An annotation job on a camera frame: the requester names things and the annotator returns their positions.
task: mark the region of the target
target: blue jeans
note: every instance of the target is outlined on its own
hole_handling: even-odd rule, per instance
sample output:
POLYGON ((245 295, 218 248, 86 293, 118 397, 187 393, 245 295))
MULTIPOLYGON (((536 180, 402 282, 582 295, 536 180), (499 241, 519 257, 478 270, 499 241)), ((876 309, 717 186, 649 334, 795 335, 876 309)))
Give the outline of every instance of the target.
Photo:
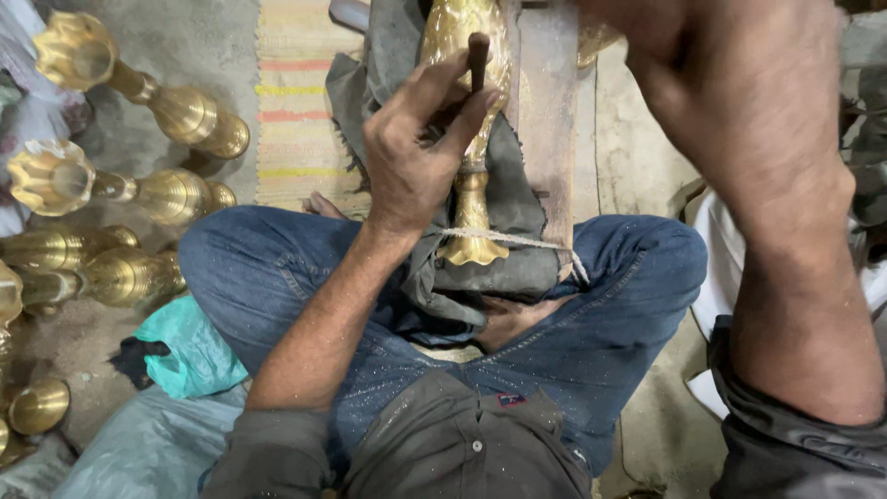
MULTIPOLYGON (((254 376, 359 229, 347 220, 239 206, 197 222, 179 245, 179 264, 200 308, 254 376)), ((707 255, 694 229, 667 218, 597 217, 574 234, 591 284, 570 278, 550 289, 546 299, 579 296, 499 351, 464 364, 431 359, 407 342, 466 328, 413 307, 399 290, 405 265, 398 269, 333 404, 334 469, 347 469, 348 452, 392 399, 444 368, 481 395, 543 389, 563 411, 564 443, 600 475, 616 419, 699 294, 707 255)))

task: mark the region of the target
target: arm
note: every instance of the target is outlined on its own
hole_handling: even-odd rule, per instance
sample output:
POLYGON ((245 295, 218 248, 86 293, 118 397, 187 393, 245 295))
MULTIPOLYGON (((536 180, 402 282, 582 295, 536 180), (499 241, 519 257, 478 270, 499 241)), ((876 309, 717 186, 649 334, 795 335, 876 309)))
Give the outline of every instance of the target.
POLYGON ((589 0, 653 115, 747 243, 712 337, 730 407, 718 498, 887 496, 884 372, 846 241, 831 0, 589 0))
POLYGON ((845 236, 854 182, 838 156, 831 0, 595 4, 627 33, 653 115, 746 238, 736 374, 823 421, 879 420, 883 366, 845 236))
POLYGON ((329 409, 376 297, 450 192, 453 177, 498 94, 467 99, 436 145, 421 133, 459 93, 467 52, 420 67, 364 127, 373 206, 338 267, 265 360, 247 409, 329 409))

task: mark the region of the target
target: wooden handle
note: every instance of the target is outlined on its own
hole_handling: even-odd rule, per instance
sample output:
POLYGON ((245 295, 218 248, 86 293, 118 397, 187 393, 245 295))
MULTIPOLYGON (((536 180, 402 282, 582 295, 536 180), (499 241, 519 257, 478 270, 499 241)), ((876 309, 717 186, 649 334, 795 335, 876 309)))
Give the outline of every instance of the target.
POLYGON ((490 55, 490 37, 484 33, 472 33, 468 37, 468 68, 471 69, 471 93, 483 89, 490 55))

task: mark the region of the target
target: bare foot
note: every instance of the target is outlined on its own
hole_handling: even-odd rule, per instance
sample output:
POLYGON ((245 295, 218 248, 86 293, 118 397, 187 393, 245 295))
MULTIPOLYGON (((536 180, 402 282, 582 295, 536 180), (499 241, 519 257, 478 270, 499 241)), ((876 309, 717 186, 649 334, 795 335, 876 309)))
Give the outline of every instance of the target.
POLYGON ((334 204, 317 191, 311 193, 310 198, 302 200, 302 209, 305 210, 305 213, 313 213, 314 215, 323 215, 324 217, 338 218, 339 220, 348 219, 334 204))
POLYGON ((486 305, 487 326, 475 337, 475 340, 481 344, 485 352, 494 353, 576 296, 578 295, 546 300, 535 305, 524 305, 501 298, 483 297, 483 302, 486 305))

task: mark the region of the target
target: concrete floor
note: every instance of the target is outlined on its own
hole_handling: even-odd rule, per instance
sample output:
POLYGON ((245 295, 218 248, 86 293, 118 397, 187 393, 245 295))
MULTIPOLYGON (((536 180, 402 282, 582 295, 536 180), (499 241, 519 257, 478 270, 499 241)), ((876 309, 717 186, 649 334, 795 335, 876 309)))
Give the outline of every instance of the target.
MULTIPOLYGON (((96 122, 75 138, 103 170, 144 176, 185 166, 223 180, 241 204, 255 196, 257 83, 255 26, 258 0, 38 0, 66 11, 99 17, 120 45, 122 59, 167 85, 192 83, 210 91, 247 121, 253 143, 233 162, 189 156, 157 129, 149 111, 99 87, 87 96, 96 122)), ((585 71, 579 92, 577 158, 595 158, 595 176, 576 180, 577 220, 602 213, 647 213, 673 217, 686 194, 700 185, 689 164, 665 140, 622 64, 624 45, 601 54, 596 71, 585 71)), ((182 231, 146 217, 98 204, 76 212, 74 221, 127 223, 148 251, 175 241, 182 231)), ((16 366, 19 380, 57 376, 72 388, 72 409, 63 427, 85 447, 102 422, 134 391, 106 363, 143 313, 105 308, 90 301, 67 304, 55 316, 16 324, 27 346, 16 366)), ((696 405, 683 380, 704 369, 704 342, 691 316, 657 359, 626 407, 616 458, 600 481, 602 497, 615 497, 641 483, 669 486, 669 497, 707 497, 723 461, 723 440, 713 418, 696 405)))

